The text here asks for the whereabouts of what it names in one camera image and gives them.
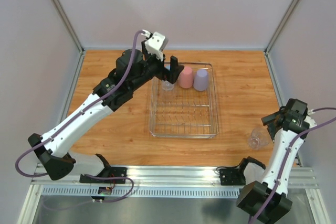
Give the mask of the aluminium frame post left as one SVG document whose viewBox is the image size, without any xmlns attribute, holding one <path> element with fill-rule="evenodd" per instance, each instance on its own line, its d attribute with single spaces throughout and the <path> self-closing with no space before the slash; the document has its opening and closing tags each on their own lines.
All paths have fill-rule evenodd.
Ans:
<svg viewBox="0 0 336 224">
<path fill-rule="evenodd" d="M 57 11 L 59 17 L 61 18 L 66 30 L 68 31 L 72 41 L 74 42 L 74 44 L 76 45 L 77 49 L 83 53 L 84 52 L 84 47 L 82 45 L 82 43 L 79 40 L 78 35 L 76 34 L 60 0 L 51 0 L 55 10 Z"/>
</svg>

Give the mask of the lavender plastic cup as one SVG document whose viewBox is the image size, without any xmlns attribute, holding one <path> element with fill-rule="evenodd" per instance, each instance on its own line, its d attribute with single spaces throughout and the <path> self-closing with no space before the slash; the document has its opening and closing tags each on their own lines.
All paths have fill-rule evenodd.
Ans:
<svg viewBox="0 0 336 224">
<path fill-rule="evenodd" d="M 208 71 L 206 69 L 198 69 L 193 82 L 193 87 L 197 91 L 205 91 L 208 88 Z"/>
</svg>

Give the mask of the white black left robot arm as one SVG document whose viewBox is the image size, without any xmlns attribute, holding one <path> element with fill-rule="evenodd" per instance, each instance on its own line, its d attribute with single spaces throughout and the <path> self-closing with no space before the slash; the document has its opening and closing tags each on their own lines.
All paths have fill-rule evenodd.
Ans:
<svg viewBox="0 0 336 224">
<path fill-rule="evenodd" d="M 43 135 L 32 134 L 29 144 L 51 180 L 81 174 L 81 181 L 103 183 L 112 175 L 108 161 L 100 154 L 70 153 L 71 147 L 95 124 L 132 99 L 134 92 L 154 77 L 174 84 L 184 66 L 175 56 L 170 65 L 151 53 L 143 42 L 142 50 L 128 49 L 116 60 L 116 67 L 93 89 L 83 104 L 59 125 Z"/>
</svg>

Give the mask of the pink plastic cup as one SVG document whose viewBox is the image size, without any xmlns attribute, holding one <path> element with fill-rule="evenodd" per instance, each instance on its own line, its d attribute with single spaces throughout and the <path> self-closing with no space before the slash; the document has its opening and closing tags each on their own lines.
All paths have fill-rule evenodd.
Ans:
<svg viewBox="0 0 336 224">
<path fill-rule="evenodd" d="M 191 67 L 185 66 L 179 76 L 179 85 L 184 89 L 191 88 L 193 85 L 193 70 Z"/>
</svg>

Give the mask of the aluminium frame post right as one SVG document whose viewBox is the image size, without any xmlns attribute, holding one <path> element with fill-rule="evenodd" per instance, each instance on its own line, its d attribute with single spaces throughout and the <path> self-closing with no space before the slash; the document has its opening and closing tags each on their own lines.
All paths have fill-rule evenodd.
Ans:
<svg viewBox="0 0 336 224">
<path fill-rule="evenodd" d="M 264 49 L 264 54 L 267 56 L 272 48 L 274 47 L 277 39 L 281 35 L 282 31 L 284 30 L 285 26 L 287 25 L 288 21 L 290 20 L 291 16 L 295 12 L 296 8 L 298 7 L 301 0 L 291 0 L 288 8 L 286 9 L 282 19 L 280 20 L 280 23 L 278 24 L 275 32 L 271 36 L 271 39 L 267 46 Z"/>
</svg>

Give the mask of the aluminium front rail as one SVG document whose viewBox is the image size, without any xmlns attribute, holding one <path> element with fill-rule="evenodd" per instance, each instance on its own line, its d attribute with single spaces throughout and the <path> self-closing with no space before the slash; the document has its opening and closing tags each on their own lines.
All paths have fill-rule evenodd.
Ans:
<svg viewBox="0 0 336 224">
<path fill-rule="evenodd" d="M 138 187 L 220 188 L 219 173 L 212 166 L 127 166 L 127 176 Z M 294 167 L 288 189 L 318 189 L 310 167 Z"/>
</svg>

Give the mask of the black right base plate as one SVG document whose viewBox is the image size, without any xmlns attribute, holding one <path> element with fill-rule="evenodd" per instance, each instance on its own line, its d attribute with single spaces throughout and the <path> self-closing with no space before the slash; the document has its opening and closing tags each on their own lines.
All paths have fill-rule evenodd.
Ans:
<svg viewBox="0 0 336 224">
<path fill-rule="evenodd" d="M 222 186 L 243 186 L 245 185 L 245 176 L 238 168 L 220 168 L 220 184 Z"/>
</svg>

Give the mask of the clear glass cup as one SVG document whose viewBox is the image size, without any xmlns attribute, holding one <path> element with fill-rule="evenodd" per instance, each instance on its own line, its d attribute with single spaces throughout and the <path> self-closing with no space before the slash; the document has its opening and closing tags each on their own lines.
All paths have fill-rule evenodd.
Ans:
<svg viewBox="0 0 336 224">
<path fill-rule="evenodd" d="M 254 128 L 247 139 L 247 144 L 253 150 L 259 150 L 269 144 L 268 131 L 263 127 Z"/>
<path fill-rule="evenodd" d="M 172 91 L 175 87 L 175 84 L 171 84 L 170 82 L 168 81 L 162 81 L 161 82 L 161 88 L 164 90 L 164 91 Z"/>
</svg>

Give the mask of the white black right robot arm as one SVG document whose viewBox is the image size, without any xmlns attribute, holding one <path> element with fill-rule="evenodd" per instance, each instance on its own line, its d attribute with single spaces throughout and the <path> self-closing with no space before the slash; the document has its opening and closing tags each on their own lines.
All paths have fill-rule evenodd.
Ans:
<svg viewBox="0 0 336 224">
<path fill-rule="evenodd" d="M 308 105 L 293 98 L 261 121 L 274 141 L 272 155 L 265 168 L 248 162 L 237 170 L 237 180 L 245 186 L 236 205 L 249 214 L 248 223 L 276 223 L 291 209 L 292 201 L 287 198 L 289 175 L 308 130 L 316 123 L 308 115 Z"/>
</svg>

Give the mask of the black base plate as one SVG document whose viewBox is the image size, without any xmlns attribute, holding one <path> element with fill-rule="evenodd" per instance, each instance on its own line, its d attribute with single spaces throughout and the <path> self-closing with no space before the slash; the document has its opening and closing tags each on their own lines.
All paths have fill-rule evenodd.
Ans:
<svg viewBox="0 0 336 224">
<path fill-rule="evenodd" d="M 220 184 L 222 186 L 243 186 L 245 185 L 245 176 L 238 168 L 220 168 Z"/>
<path fill-rule="evenodd" d="M 100 178 L 115 178 L 115 177 L 121 177 L 121 179 L 117 180 L 107 180 L 107 179 L 96 179 L 91 178 L 88 175 L 80 175 L 79 182 L 85 183 L 85 184 L 102 184 L 102 183 L 110 183 L 110 184 L 125 184 L 125 177 L 127 176 L 128 169 L 126 167 L 120 167 L 120 166 L 109 166 L 105 167 L 98 175 L 95 175 L 95 177 Z"/>
</svg>

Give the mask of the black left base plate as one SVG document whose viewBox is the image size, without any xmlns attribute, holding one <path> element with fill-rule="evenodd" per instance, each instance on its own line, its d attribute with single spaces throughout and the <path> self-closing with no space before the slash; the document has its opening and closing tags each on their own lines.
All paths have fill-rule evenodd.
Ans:
<svg viewBox="0 0 336 224">
<path fill-rule="evenodd" d="M 105 167 L 98 175 L 95 175 L 95 177 L 100 178 L 115 178 L 115 177 L 121 177 L 121 179 L 117 180 L 107 180 L 107 179 L 96 179 L 91 178 L 88 175 L 80 175 L 79 182 L 85 183 L 85 184 L 102 184 L 102 183 L 110 183 L 110 184 L 125 184 L 125 177 L 127 176 L 128 169 L 126 167 L 120 167 L 120 166 L 109 166 Z"/>
</svg>

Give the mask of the aluminium frame post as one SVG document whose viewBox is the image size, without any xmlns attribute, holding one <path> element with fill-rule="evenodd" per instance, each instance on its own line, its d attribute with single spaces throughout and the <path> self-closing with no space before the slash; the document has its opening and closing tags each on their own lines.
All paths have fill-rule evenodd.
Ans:
<svg viewBox="0 0 336 224">
<path fill-rule="evenodd" d="M 84 52 L 84 47 L 82 45 L 82 43 L 79 40 L 78 35 L 76 34 L 60 0 L 51 0 L 55 10 L 57 11 L 59 17 L 61 18 L 66 30 L 68 31 L 72 41 L 74 42 L 74 44 L 76 45 L 77 49 L 83 53 Z"/>
<path fill-rule="evenodd" d="M 267 56 L 272 48 L 274 47 L 277 39 L 281 35 L 282 31 L 284 30 L 285 26 L 287 25 L 288 21 L 290 20 L 291 16 L 295 12 L 296 8 L 298 7 L 301 0 L 291 0 L 288 8 L 286 9 L 282 19 L 280 20 L 280 23 L 278 24 L 275 32 L 271 36 L 271 39 L 267 46 L 264 49 L 264 54 Z"/>
</svg>

